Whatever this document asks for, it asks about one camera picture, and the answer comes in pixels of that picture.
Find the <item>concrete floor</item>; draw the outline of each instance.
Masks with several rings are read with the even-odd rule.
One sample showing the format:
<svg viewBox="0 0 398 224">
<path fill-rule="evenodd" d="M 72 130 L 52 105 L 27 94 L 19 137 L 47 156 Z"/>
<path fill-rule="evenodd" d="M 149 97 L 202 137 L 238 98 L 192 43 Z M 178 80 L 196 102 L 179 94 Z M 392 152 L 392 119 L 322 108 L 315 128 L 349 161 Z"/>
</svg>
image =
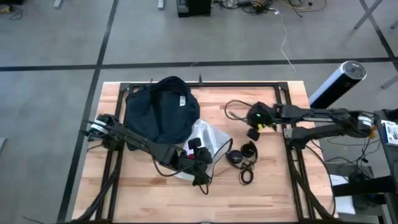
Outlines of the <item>concrete floor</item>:
<svg viewBox="0 0 398 224">
<path fill-rule="evenodd" d="M 155 1 L 119 0 L 103 64 L 283 60 L 279 47 L 284 30 L 279 16 L 253 16 L 213 9 L 210 17 L 177 18 L 175 3 L 158 11 Z M 24 66 L 92 65 L 98 61 L 111 10 L 109 0 L 64 0 L 61 10 L 52 1 L 27 1 L 24 17 L 0 16 L 0 137 L 7 138 L 0 153 L 0 223 L 30 223 L 21 215 L 44 223 L 56 222 L 88 89 L 94 70 L 40 70 Z M 285 53 L 291 59 L 387 57 L 369 21 L 353 32 L 364 13 L 358 0 L 328 1 L 322 12 L 297 17 L 277 1 L 289 36 Z M 392 51 L 398 54 L 396 0 L 384 0 L 374 17 Z M 337 63 L 296 64 L 308 95 L 339 66 Z M 398 107 L 398 83 L 379 86 L 398 75 L 391 62 L 364 63 L 365 81 L 333 104 L 348 109 Z M 101 70 L 91 117 L 103 82 L 160 80 L 177 75 L 184 80 L 296 80 L 289 65 L 175 67 Z M 362 140 L 341 138 L 338 142 Z M 321 142 L 324 158 L 354 159 L 360 147 Z M 376 176 L 389 173 L 382 150 L 369 155 Z M 80 178 L 84 153 L 76 179 Z M 72 193 L 72 204 L 76 186 Z"/>
</svg>

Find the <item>black headphones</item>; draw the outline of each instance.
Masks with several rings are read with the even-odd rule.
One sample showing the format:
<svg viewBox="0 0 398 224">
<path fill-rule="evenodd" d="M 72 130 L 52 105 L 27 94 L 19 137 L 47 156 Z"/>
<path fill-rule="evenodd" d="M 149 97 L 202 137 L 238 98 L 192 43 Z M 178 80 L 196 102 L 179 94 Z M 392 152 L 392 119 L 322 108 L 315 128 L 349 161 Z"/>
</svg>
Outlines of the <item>black headphones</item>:
<svg viewBox="0 0 398 224">
<path fill-rule="evenodd" d="M 249 161 L 250 157 L 255 156 L 253 161 Z M 257 161 L 258 158 L 258 151 L 256 145 L 252 142 L 249 141 L 249 143 L 244 144 L 241 147 L 241 150 L 232 150 L 230 152 L 226 153 L 226 158 L 228 162 L 235 168 L 238 168 L 241 170 L 239 174 L 239 181 L 242 185 L 247 185 L 250 184 L 253 179 L 254 179 L 254 164 Z M 249 172 L 250 178 L 249 180 L 244 179 L 244 174 Z"/>
</svg>

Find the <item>clear plastic bag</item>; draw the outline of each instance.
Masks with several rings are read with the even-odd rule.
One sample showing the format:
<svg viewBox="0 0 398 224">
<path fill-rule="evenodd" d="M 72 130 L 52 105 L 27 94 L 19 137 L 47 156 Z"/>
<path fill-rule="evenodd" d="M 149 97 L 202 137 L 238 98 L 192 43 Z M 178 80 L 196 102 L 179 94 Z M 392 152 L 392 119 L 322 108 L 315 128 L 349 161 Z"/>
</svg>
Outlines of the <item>clear plastic bag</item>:
<svg viewBox="0 0 398 224">
<path fill-rule="evenodd" d="M 231 148 L 232 139 L 229 135 L 222 132 L 218 128 L 208 124 L 206 121 L 198 119 L 192 125 L 192 133 L 189 138 L 185 141 L 183 149 L 186 150 L 187 154 L 193 154 L 193 150 L 188 148 L 188 141 L 193 138 L 200 138 L 201 147 L 207 147 L 213 158 L 213 163 L 209 164 L 206 173 L 209 177 L 213 177 L 214 166 L 219 159 Z M 176 177 L 194 180 L 194 176 L 181 172 Z"/>
</svg>

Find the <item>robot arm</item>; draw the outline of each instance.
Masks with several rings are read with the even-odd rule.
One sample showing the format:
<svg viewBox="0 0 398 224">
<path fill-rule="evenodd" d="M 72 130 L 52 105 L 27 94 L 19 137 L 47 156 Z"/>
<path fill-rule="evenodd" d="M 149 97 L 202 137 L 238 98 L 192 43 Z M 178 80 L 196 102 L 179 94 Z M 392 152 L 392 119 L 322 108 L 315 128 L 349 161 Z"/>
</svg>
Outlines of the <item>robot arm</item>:
<svg viewBox="0 0 398 224">
<path fill-rule="evenodd" d="M 312 139 L 332 136 L 349 135 L 354 138 L 365 138 L 370 135 L 373 120 L 361 111 L 346 109 L 303 109 L 294 105 L 273 105 L 255 103 L 246 115 L 248 125 L 252 127 L 248 136 L 258 140 L 258 131 L 266 126 L 276 130 L 277 124 L 295 124 L 300 121 L 316 121 L 332 123 L 315 128 L 292 128 L 285 130 L 289 144 L 297 149 L 303 149 Z"/>
<path fill-rule="evenodd" d="M 119 141 L 128 144 L 150 154 L 153 160 L 160 165 L 176 172 L 186 172 L 195 177 L 193 185 L 208 184 L 206 176 L 207 165 L 213 162 L 211 154 L 205 147 L 200 147 L 200 139 L 192 139 L 188 142 L 189 148 L 193 149 L 193 158 L 187 152 L 177 146 L 154 143 L 151 140 L 129 130 L 118 119 L 109 114 L 99 115 L 91 123 L 89 131 L 85 135 L 93 136 L 103 140 L 103 146 L 112 150 Z"/>
</svg>

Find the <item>wooden tabletop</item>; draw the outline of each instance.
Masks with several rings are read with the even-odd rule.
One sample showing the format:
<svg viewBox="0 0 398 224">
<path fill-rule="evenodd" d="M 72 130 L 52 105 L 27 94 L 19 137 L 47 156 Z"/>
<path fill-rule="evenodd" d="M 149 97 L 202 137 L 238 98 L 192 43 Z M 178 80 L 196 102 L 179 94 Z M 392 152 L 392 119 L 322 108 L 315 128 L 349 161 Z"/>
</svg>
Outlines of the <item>wooden tabletop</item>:
<svg viewBox="0 0 398 224">
<path fill-rule="evenodd" d="M 292 104 L 308 108 L 303 82 L 288 84 Z M 97 114 L 114 114 L 118 91 L 119 83 L 104 83 Z M 239 149 L 250 140 L 246 136 L 249 126 L 225 117 L 223 108 L 226 102 L 276 103 L 275 91 L 271 87 L 201 87 L 192 88 L 192 93 L 200 104 L 200 118 L 229 134 L 234 141 L 233 149 Z M 244 115 L 246 111 L 247 108 L 238 108 L 237 113 Z M 313 123 L 298 125 L 314 126 Z M 97 144 L 99 142 L 91 142 L 90 146 Z M 143 151 L 132 152 L 125 147 L 114 222 L 296 222 L 281 127 L 278 126 L 277 132 L 271 128 L 262 130 L 255 144 L 259 158 L 253 183 L 241 185 L 239 170 L 222 158 L 215 167 L 208 195 L 203 195 L 189 180 L 160 176 L 150 155 Z M 322 156 L 314 145 L 308 145 Z M 328 211 L 332 211 L 332 193 L 325 168 L 311 151 L 304 150 L 303 156 L 312 192 Z M 99 192 L 105 158 L 106 150 L 103 148 L 87 153 L 73 218 L 79 217 Z M 109 196 L 105 200 L 104 217 Z"/>
</svg>

